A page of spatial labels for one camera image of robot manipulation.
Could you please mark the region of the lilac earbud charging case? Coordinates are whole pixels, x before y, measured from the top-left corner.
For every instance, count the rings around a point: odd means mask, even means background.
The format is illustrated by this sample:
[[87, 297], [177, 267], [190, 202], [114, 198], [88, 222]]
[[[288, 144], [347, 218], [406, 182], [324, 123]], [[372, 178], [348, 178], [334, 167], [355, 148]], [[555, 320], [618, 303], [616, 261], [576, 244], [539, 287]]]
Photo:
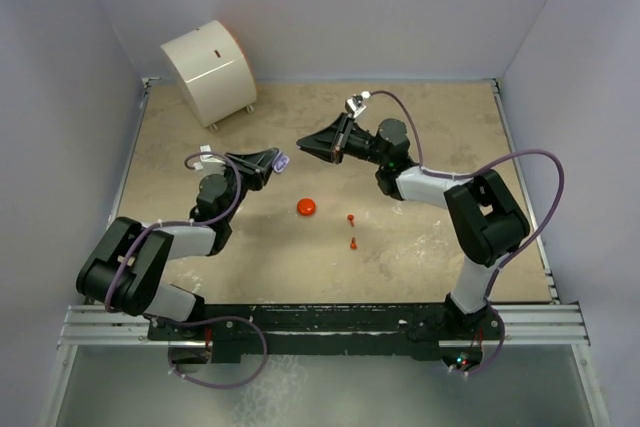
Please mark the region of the lilac earbud charging case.
[[280, 151], [272, 162], [273, 171], [281, 174], [290, 162], [290, 158], [283, 151]]

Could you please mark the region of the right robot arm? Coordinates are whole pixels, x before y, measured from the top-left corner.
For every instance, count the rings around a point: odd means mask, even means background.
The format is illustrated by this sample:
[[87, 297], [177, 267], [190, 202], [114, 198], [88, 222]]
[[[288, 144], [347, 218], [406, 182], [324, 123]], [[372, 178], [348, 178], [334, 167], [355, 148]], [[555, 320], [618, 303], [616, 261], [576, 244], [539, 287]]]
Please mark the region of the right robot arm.
[[498, 264], [516, 252], [530, 225], [498, 172], [489, 169], [470, 178], [429, 176], [412, 160], [406, 125], [383, 120], [372, 134], [347, 114], [328, 127], [296, 141], [297, 147], [322, 161], [339, 164], [351, 156], [377, 166], [380, 191], [397, 201], [426, 203], [445, 209], [451, 219], [464, 262], [446, 298], [446, 330], [467, 338], [480, 326], [487, 289]]

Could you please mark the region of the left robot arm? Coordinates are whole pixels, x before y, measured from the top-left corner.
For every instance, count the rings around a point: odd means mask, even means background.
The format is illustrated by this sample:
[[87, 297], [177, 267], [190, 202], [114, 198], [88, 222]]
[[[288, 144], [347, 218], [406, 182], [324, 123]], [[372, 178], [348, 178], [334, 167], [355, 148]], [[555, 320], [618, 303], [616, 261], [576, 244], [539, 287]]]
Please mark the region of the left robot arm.
[[207, 148], [188, 155], [184, 166], [201, 175], [195, 205], [185, 220], [151, 224], [114, 219], [76, 278], [76, 291], [107, 311], [171, 319], [184, 339], [202, 334], [202, 299], [162, 282], [166, 264], [219, 254], [228, 243], [231, 221], [248, 192], [262, 190], [285, 159], [278, 148], [251, 154], [218, 154]]

